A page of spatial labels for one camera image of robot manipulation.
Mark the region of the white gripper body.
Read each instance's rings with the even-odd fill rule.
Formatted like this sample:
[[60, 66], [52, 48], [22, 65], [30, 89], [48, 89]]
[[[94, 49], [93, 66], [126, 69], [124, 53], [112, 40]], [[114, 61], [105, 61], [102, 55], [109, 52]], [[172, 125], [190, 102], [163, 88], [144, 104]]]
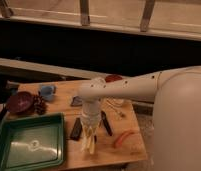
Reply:
[[81, 124], [85, 135], [92, 135], [101, 121], [101, 105], [99, 100], [84, 101], [82, 105]]

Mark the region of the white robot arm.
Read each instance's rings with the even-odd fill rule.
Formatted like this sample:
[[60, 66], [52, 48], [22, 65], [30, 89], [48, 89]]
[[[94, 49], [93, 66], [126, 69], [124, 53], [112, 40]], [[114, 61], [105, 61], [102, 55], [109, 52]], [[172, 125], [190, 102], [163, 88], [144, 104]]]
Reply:
[[152, 102], [153, 171], [201, 171], [201, 66], [170, 69], [107, 83], [87, 80], [78, 89], [82, 123], [100, 120], [102, 98]]

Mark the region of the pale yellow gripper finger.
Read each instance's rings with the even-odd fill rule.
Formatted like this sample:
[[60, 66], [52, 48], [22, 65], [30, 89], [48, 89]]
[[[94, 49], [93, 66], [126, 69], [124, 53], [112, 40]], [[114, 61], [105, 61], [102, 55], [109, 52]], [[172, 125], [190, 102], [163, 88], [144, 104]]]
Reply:
[[95, 152], [95, 132], [91, 128], [83, 130], [82, 150], [90, 154]]

